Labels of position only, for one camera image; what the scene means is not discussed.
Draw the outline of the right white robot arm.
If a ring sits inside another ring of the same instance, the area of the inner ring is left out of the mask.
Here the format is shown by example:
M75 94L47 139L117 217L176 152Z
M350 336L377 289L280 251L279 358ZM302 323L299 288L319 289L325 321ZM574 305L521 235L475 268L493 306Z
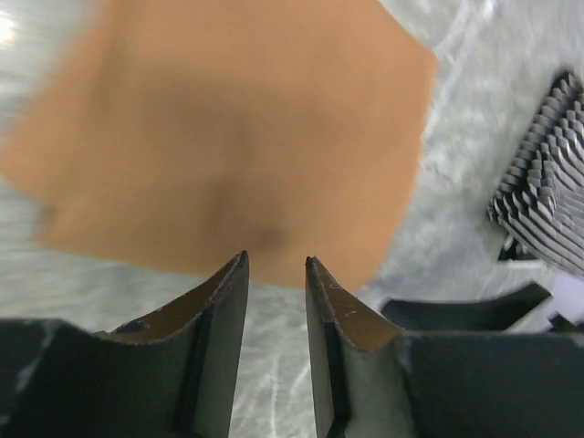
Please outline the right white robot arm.
M562 273L550 290L531 280L511 292L475 301L391 299L381 307L381 314L409 330L582 331L583 280Z

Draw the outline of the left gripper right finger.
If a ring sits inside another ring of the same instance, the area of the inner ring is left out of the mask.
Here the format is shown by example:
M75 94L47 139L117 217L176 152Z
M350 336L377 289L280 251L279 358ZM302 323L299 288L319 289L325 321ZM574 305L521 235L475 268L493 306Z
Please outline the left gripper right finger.
M320 437L580 437L583 330L414 331L306 262Z

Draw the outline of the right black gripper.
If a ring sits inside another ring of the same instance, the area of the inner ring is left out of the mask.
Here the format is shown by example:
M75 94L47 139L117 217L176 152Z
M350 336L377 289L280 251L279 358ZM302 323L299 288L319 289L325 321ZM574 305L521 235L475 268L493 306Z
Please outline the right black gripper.
M414 331L504 331L551 298L536 282L504 295L478 301L422 302L391 299L381 314Z

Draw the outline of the tan tank top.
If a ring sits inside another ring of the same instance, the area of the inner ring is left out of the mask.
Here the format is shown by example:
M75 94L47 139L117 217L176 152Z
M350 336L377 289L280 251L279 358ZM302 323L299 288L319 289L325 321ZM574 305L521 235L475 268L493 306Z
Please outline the tan tank top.
M11 130L41 245L257 281L371 280L410 201L437 68L378 1L101 1Z

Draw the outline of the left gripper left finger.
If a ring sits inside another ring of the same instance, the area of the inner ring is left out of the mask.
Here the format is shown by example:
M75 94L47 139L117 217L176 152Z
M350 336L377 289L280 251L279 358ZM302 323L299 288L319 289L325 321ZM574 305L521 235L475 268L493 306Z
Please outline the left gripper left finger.
M249 260L111 332L61 319L1 322L4 437L225 437Z

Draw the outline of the thin-striped black white tank top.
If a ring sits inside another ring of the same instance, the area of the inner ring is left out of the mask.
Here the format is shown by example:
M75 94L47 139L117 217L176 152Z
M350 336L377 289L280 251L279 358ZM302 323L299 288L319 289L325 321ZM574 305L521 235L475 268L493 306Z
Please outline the thin-striped black white tank top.
M583 274L583 83L553 77L487 206L506 231L499 261L540 260Z

